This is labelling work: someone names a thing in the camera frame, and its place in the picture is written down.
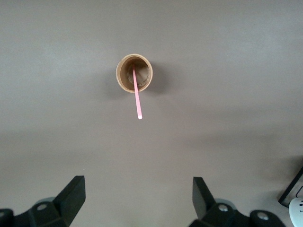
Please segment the floor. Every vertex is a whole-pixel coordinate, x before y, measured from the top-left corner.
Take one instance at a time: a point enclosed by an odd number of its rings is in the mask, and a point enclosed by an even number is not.
[[[0,2],[0,207],[15,214],[76,175],[72,227],[187,227],[193,176],[244,215],[302,167],[303,1]],[[116,67],[153,67],[135,97]]]

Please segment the black object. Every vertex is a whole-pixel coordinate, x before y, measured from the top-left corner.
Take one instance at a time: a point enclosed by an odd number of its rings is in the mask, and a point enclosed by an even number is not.
[[[52,202],[40,202],[17,216],[0,209],[0,227],[68,227],[84,201],[84,176],[75,176]]]
[[[246,217],[228,204],[217,203],[202,177],[194,177],[193,204],[198,220],[189,227],[285,227],[271,212],[254,210]]]
[[[303,197],[303,167],[294,177],[293,181],[290,183],[278,201],[281,205],[288,208],[290,201],[299,197]]]

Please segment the paper cup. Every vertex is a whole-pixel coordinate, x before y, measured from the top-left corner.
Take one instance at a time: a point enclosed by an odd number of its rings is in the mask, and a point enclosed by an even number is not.
[[[133,64],[139,91],[145,90],[152,80],[152,65],[146,58],[136,53],[125,56],[117,66],[116,77],[120,87],[131,93],[134,93]]]

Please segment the pink straw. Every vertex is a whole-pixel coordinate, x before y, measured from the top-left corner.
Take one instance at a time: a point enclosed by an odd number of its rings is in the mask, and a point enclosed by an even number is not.
[[[138,91],[138,85],[137,85],[136,72],[134,70],[134,64],[133,64],[133,76],[134,76],[134,95],[136,97],[138,118],[142,119],[141,105],[140,105],[140,99],[139,99],[139,91]]]

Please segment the metal bolt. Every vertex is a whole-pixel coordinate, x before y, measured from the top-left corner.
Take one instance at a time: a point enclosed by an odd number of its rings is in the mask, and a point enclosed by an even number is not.
[[[227,212],[227,211],[228,211],[228,208],[227,208],[227,206],[225,206],[224,204],[220,204],[220,205],[219,205],[219,210],[220,210],[220,211],[223,211],[223,212]]]
[[[265,221],[267,221],[269,219],[268,215],[266,213],[263,213],[263,212],[259,212],[257,214],[257,216],[258,216],[259,219],[262,219],[262,220],[265,220]]]
[[[41,204],[40,206],[37,207],[37,210],[44,210],[47,207],[46,204]]]

